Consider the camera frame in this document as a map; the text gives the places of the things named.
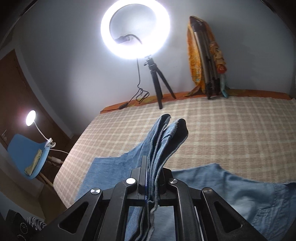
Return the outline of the beige checkered bed cover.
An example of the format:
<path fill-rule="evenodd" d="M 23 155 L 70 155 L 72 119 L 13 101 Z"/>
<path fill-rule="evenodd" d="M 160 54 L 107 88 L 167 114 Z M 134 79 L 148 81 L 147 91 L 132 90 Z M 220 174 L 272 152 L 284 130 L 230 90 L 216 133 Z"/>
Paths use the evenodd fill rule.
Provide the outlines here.
<path fill-rule="evenodd" d="M 79 137 L 53 187 L 66 207 L 74 203 L 96 157 L 117 157 L 142 142 L 162 115 L 183 118 L 188 138 L 166 162 L 170 169 L 218 163 L 251 180 L 295 180 L 295 100 L 204 97 L 155 103 L 99 114 Z"/>

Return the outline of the small black tripod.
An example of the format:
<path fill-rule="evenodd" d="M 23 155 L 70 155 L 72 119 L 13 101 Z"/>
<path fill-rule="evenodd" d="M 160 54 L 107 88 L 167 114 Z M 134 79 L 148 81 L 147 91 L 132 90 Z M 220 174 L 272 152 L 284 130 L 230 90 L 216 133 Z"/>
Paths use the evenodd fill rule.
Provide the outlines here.
<path fill-rule="evenodd" d="M 172 98 L 176 99 L 176 96 L 175 96 L 172 88 L 170 87 L 169 83 L 167 82 L 166 78 L 164 77 L 163 73 L 158 68 L 158 66 L 156 65 L 156 63 L 154 62 L 154 60 L 153 60 L 153 58 L 151 56 L 147 56 L 147 60 L 144 63 L 144 66 L 149 67 L 149 70 L 150 70 L 150 73 L 151 73 L 151 76 L 152 76 L 152 81 L 153 81 L 153 84 L 154 84 L 154 89 L 155 89 L 155 92 L 156 92 L 156 97 L 157 97 L 157 102 L 158 102 L 158 105 L 159 105 L 159 109 L 163 109 L 163 104 L 162 104 L 163 93 L 162 93 L 162 89 L 161 89 L 161 86 L 160 86 L 160 83 L 159 83 L 159 77 L 161 78 L 164 85 L 166 86 L 166 88 L 170 92 Z"/>

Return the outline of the light blue denim pants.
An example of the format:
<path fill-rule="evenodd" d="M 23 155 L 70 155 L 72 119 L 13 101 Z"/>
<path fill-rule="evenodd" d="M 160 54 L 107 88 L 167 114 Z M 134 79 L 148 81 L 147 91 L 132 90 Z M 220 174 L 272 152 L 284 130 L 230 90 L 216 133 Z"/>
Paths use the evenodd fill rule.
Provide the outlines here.
<path fill-rule="evenodd" d="M 120 157 L 95 158 L 77 200 L 106 210 L 100 240 L 295 240 L 295 183 L 248 180 L 218 164 L 171 171 L 176 199 L 159 200 L 165 162 L 188 136 L 163 114 L 143 142 Z M 147 156 L 147 196 L 132 199 L 133 169 Z"/>

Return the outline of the olive cloth on chair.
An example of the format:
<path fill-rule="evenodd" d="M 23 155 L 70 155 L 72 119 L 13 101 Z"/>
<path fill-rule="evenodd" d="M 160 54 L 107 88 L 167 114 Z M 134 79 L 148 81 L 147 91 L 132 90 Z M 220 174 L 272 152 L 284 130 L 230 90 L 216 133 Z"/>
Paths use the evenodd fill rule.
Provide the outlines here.
<path fill-rule="evenodd" d="M 31 163 L 31 165 L 30 165 L 30 166 L 27 166 L 27 167 L 25 168 L 25 173 L 26 173 L 27 175 L 29 175 L 29 176 L 32 175 L 34 169 L 36 168 L 36 166 L 37 166 L 37 164 L 38 164 L 38 162 L 39 162 L 39 159 L 41 158 L 42 152 L 43 152 L 43 151 L 42 151 L 41 149 L 38 149 L 38 151 L 37 151 L 37 153 L 36 153 L 36 155 L 35 155 L 35 157 L 34 157 L 32 163 Z"/>

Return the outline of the blue plastic chair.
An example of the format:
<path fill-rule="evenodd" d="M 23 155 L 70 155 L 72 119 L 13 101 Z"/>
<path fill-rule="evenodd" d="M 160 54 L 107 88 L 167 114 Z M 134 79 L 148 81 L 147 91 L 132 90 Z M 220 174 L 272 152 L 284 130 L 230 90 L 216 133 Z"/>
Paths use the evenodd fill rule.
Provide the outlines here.
<path fill-rule="evenodd" d="M 27 180 L 33 180 L 41 172 L 50 150 L 48 147 L 45 147 L 45 144 L 46 143 L 36 143 L 20 134 L 15 134 L 10 141 L 7 151 L 18 171 L 27 178 Z M 25 173 L 25 168 L 32 164 L 38 150 L 42 150 L 42 155 L 32 174 L 27 175 Z"/>

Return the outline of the orange patterned cloth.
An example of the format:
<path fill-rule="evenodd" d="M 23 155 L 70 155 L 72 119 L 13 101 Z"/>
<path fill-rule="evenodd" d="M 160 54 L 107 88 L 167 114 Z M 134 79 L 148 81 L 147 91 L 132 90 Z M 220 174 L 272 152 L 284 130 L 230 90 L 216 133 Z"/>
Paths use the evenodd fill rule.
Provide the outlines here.
<path fill-rule="evenodd" d="M 217 44 L 208 23 L 196 16 L 193 16 L 193 17 L 203 21 L 206 25 L 207 34 L 210 40 L 210 53 L 214 58 L 214 63 L 216 66 L 218 77 L 220 78 L 221 91 L 219 95 L 222 95 L 225 98 L 228 98 L 226 77 L 225 77 L 227 67 L 226 67 L 226 62 L 224 60 L 223 53 L 219 45 Z M 189 23 L 187 27 L 187 46 L 188 46 L 189 68 L 191 72 L 191 78 L 195 84 L 195 87 L 190 92 L 188 92 L 185 96 L 186 97 L 194 96 L 194 95 L 197 95 L 199 92 L 202 92 L 203 94 L 206 95 L 205 79 L 204 79 L 203 69 L 201 65 L 200 53 L 195 40 L 193 29 L 191 27 L 190 17 L 189 17 Z"/>

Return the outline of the folded silver black tripod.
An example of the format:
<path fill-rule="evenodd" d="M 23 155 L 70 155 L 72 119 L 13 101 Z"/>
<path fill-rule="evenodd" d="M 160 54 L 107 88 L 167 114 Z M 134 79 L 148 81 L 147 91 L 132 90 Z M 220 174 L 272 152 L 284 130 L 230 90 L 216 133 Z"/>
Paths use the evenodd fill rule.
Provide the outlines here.
<path fill-rule="evenodd" d="M 220 78 L 218 77 L 214 58 L 210 53 L 210 40 L 207 34 L 206 25 L 203 21 L 198 20 L 193 16 L 190 17 L 190 23 L 200 53 L 201 65 L 205 79 L 206 96 L 208 99 L 211 99 L 211 96 L 214 94 L 220 94 L 221 88 Z"/>

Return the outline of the white clip desk lamp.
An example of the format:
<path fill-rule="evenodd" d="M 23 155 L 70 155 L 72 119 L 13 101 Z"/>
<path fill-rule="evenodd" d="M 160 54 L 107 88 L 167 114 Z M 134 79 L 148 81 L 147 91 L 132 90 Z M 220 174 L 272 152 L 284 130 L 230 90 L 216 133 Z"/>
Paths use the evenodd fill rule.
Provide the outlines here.
<path fill-rule="evenodd" d="M 57 152 L 62 152 L 62 153 L 65 153 L 65 154 L 69 154 L 68 152 L 66 151 L 62 151 L 62 150 L 57 150 L 57 149 L 54 149 L 54 147 L 56 146 L 56 143 L 53 141 L 52 138 L 47 138 L 43 132 L 39 129 L 38 125 L 36 124 L 35 122 L 35 119 L 36 119 L 36 111 L 35 110 L 31 110 L 27 116 L 26 116 L 26 125 L 27 126 L 31 126 L 31 125 L 34 125 L 36 127 L 36 129 L 38 130 L 38 132 L 42 135 L 42 137 L 46 140 L 46 144 L 45 144 L 45 149 L 46 150 L 49 150 L 49 151 L 57 151 Z"/>

